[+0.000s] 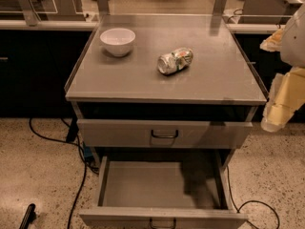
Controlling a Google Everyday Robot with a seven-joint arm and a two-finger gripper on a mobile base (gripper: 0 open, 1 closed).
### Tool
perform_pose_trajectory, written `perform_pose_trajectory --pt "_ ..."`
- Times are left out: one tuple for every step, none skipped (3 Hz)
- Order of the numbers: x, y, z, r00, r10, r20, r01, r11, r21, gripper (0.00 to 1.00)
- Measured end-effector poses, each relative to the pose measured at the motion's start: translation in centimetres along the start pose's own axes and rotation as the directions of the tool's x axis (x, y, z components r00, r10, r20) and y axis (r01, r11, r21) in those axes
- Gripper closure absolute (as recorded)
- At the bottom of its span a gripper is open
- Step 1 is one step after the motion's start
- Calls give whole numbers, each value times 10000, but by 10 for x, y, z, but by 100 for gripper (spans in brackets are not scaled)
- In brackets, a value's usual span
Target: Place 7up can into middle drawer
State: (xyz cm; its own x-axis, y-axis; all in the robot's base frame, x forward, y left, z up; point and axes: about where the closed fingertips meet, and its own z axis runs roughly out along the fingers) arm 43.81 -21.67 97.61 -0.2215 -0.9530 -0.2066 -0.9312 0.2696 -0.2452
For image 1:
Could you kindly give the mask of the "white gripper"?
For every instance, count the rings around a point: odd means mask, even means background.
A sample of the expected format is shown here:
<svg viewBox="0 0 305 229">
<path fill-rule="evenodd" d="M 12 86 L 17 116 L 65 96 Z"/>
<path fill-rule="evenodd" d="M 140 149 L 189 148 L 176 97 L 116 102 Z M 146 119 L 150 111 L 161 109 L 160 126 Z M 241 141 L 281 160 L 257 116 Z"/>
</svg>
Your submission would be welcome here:
<svg viewBox="0 0 305 229">
<path fill-rule="evenodd" d="M 281 60 L 293 66 L 289 72 L 275 75 L 263 111 L 261 128 L 274 133 L 283 129 L 305 104 L 305 4 L 289 19 L 284 31 L 275 31 L 260 44 L 260 49 L 280 51 Z"/>
</svg>

